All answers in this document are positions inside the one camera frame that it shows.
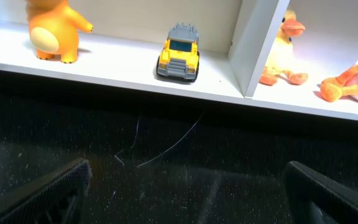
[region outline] figurine's yellow belly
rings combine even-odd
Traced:
[[[50,54],[54,54],[59,49],[57,38],[42,27],[35,27],[30,32],[30,40],[35,48]]]
[[[282,43],[280,40],[275,40],[272,49],[266,61],[266,67],[273,68],[277,74],[285,70],[291,70],[293,66],[293,47]]]

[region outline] black countertop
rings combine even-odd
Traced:
[[[352,121],[0,72],[0,197],[78,157],[83,223],[291,223],[289,161],[358,191]]]

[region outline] truck windshield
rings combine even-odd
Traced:
[[[182,52],[191,52],[191,43],[171,40],[171,44],[169,45],[169,49],[171,49],[171,50],[179,50],[179,51],[182,51]]]

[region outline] ribbed black pad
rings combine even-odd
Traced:
[[[283,181],[295,224],[326,223],[320,211],[338,223],[358,224],[358,193],[299,162],[289,162]]]
[[[0,223],[76,223],[92,176],[77,159],[0,199]]]

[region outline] toy car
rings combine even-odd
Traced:
[[[157,62],[157,75],[194,82],[198,77],[199,34],[195,26],[176,24],[169,30]]]

